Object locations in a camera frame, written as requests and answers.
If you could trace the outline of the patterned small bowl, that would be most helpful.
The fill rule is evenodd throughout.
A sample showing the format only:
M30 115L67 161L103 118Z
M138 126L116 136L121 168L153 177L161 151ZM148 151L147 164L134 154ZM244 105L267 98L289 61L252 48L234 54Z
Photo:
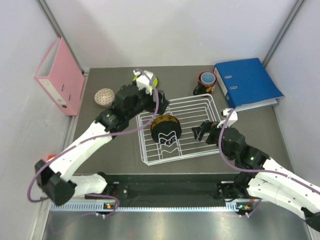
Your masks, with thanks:
M94 95L94 101L101 107L109 106L115 99L115 92L110 88L102 88Z

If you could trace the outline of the black gold plate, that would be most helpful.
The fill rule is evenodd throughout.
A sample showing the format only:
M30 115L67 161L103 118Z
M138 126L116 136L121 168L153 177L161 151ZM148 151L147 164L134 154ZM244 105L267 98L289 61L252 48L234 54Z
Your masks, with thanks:
M158 116L156 117L153 122L150 125L150 129L152 130L156 125L162 123L162 122L174 122L177 124L180 124L179 120L174 117L173 115L162 115L162 116Z

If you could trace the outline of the black skull mug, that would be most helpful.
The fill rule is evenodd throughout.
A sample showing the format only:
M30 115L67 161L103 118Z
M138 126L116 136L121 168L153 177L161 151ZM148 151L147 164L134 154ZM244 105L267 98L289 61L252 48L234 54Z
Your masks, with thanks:
M200 76L203 72L201 72L198 76L198 81L197 81L197 86L194 88L193 90L193 95L194 96L197 96L197 95L203 95L203 94L212 94L217 83L218 83L218 79L217 79L217 76L216 76L216 81L214 84L212 85L203 85L200 81Z

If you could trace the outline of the light blue cup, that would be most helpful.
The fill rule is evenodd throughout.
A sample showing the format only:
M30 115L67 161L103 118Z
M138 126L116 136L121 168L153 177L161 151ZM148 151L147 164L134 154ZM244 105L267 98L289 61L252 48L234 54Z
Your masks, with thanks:
M216 75L210 71L203 72L200 75L200 82L203 85L207 85L207 86L213 85L216 82L216 80L217 80Z

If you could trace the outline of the lime green plate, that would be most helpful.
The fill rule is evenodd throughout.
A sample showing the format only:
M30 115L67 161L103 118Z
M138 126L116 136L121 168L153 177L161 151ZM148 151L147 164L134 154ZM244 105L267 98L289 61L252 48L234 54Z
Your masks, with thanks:
M137 85L137 79L138 79L138 78L139 78L138 76L135 76L135 77L132 79L132 84L133 84L134 86ZM154 79L154 81L153 81L153 84L154 84L155 87L157 87L157 86L158 86L158 83L159 83L159 81L158 81L158 78L156 77L156 78Z

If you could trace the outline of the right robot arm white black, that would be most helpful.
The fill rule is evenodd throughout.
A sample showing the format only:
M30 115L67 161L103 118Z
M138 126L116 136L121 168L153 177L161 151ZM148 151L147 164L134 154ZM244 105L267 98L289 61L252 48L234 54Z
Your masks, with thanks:
M217 122L204 121L193 127L196 141L208 134L206 144L216 145L223 160L233 161L240 172L233 192L239 198L247 195L285 208L304 220L312 229L320 230L320 188L278 164L263 151L246 143L233 127L220 128Z

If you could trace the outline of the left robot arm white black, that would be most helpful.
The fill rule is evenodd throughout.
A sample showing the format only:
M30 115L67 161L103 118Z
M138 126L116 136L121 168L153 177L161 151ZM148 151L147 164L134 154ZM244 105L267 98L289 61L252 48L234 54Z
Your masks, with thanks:
M87 194L109 198L114 187L102 173L74 175L75 171L100 147L122 135L132 118L143 111L163 114L169 103L162 90L148 94L135 85L122 86L112 104L67 149L35 164L37 185L57 206Z

